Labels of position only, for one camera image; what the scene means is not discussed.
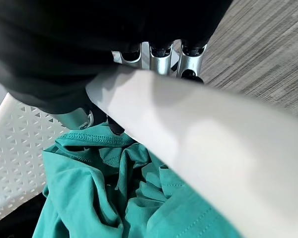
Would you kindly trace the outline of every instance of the floor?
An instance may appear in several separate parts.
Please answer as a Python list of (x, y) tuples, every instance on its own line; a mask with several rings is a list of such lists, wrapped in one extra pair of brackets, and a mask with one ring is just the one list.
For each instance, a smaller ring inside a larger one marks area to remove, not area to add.
[(200, 76), (298, 115), (298, 0), (235, 0), (209, 41)]

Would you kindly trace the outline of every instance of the perforated plastic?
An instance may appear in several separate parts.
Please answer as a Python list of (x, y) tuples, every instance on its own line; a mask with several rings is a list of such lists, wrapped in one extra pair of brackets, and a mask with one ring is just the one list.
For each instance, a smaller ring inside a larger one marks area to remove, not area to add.
[(42, 191), (41, 152), (66, 130), (7, 94), (0, 106), (0, 219)]

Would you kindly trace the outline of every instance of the seam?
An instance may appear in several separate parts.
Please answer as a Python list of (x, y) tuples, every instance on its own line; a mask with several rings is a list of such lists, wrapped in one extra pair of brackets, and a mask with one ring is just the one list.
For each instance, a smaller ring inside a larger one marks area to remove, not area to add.
[(103, 161), (104, 161), (104, 163), (106, 163), (106, 164), (108, 164), (108, 165), (112, 165), (113, 162), (114, 162), (117, 158), (119, 158), (119, 156), (114, 156), (114, 157), (112, 157), (112, 158), (110, 158), (110, 159), (103, 160)]
[(172, 186), (172, 187), (182, 187), (184, 184), (181, 183), (175, 183), (175, 184), (168, 184), (168, 183), (162, 183), (162, 186)]
[(204, 229), (198, 234), (198, 238), (201, 237), (213, 224), (214, 222), (219, 218), (219, 216), (217, 216), (213, 221), (211, 221), (210, 223), (208, 223)]
[(122, 138), (112, 138), (105, 135), (86, 135), (80, 133), (70, 133), (64, 134), (60, 137), (60, 139), (71, 139), (71, 140), (79, 140), (79, 141), (93, 141), (93, 142), (105, 142), (108, 144), (119, 144), (124, 145), (126, 143), (130, 143), (129, 140), (125, 140)]
[(192, 227), (194, 227), (202, 218), (204, 218), (209, 212), (211, 211), (211, 207), (208, 208), (202, 215), (200, 215), (193, 223), (191, 223), (184, 231), (176, 235), (176, 238), (179, 238), (183, 234), (185, 234), (188, 230), (190, 230)]

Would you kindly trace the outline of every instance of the black fabric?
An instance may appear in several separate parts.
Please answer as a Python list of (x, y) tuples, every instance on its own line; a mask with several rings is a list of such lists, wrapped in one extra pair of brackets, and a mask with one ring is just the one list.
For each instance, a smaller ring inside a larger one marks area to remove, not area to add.
[(40, 193), (0, 220), (0, 238), (31, 238), (45, 200)]
[(231, 1), (0, 0), (0, 83), (28, 105), (70, 112), (86, 105), (85, 86), (113, 63), (110, 51), (203, 45)]

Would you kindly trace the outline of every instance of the teal shirt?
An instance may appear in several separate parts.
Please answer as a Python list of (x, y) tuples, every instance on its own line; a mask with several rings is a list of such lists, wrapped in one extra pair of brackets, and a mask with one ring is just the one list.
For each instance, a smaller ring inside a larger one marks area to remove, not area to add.
[(71, 131), (43, 152), (47, 197), (34, 238), (238, 238), (207, 201), (107, 124)]

